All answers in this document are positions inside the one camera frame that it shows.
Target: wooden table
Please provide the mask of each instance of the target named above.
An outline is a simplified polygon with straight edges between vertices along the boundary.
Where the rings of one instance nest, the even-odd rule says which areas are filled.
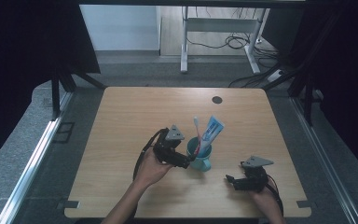
[[[221,104],[212,98],[219,96]],[[307,197],[282,139],[267,95],[257,89],[126,88],[104,92],[66,208],[68,217],[105,217],[132,181],[139,153],[161,128],[176,124],[185,135],[177,151],[196,136],[193,117],[205,129],[215,115],[225,129],[213,142],[212,169],[206,173],[172,168],[151,186],[138,204],[136,217],[262,217],[243,191],[225,175],[243,178],[240,161],[256,155],[275,163],[266,166],[276,180],[286,217],[308,217]]]

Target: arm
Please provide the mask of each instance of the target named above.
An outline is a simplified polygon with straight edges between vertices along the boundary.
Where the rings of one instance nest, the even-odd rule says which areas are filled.
[[[172,165],[161,164],[152,149],[146,151],[144,161],[139,166],[138,174],[129,188],[103,220],[103,224],[124,223],[130,216],[146,189],[167,174]]]
[[[275,188],[272,180],[268,178],[268,183]],[[247,191],[249,196],[255,202],[256,206],[260,211],[267,217],[270,224],[284,224],[284,220],[279,205],[274,199],[271,191],[267,188],[263,188],[260,192]]]

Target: person's left hand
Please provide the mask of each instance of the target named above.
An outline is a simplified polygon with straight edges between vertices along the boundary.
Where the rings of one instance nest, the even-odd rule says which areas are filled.
[[[173,168],[173,165],[159,162],[153,148],[149,148],[144,155],[144,160],[139,166],[134,182],[147,188],[159,182],[171,168]]]

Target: black round hole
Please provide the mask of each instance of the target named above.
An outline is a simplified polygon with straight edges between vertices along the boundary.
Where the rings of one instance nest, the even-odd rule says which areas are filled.
[[[212,102],[214,102],[215,104],[219,105],[219,104],[222,104],[223,100],[220,96],[214,96],[212,98]]]

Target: blue mug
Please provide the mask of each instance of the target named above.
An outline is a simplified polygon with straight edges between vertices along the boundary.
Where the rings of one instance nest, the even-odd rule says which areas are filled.
[[[198,137],[193,137],[192,139],[190,139],[190,141],[188,141],[187,143],[187,156],[193,155],[198,145],[199,145]],[[202,172],[207,172],[211,170],[211,163],[209,162],[209,158],[211,157],[211,152],[212,152],[212,145],[208,146],[202,157],[197,156],[197,158],[190,163],[190,166]]]

